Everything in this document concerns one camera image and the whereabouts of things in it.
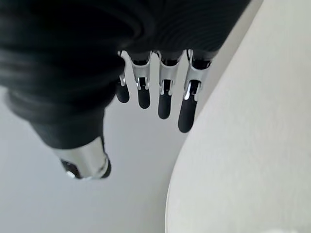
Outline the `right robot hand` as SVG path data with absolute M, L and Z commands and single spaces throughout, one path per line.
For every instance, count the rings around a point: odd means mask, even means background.
M 247 0 L 3 0 L 0 84 L 10 110 L 29 122 L 73 178 L 103 179 L 104 112 L 129 101 L 123 51 L 141 108 L 150 105 L 151 55 L 160 61 L 158 115 L 168 118 L 179 61 L 188 57 L 178 127 L 191 130 L 213 58 Z

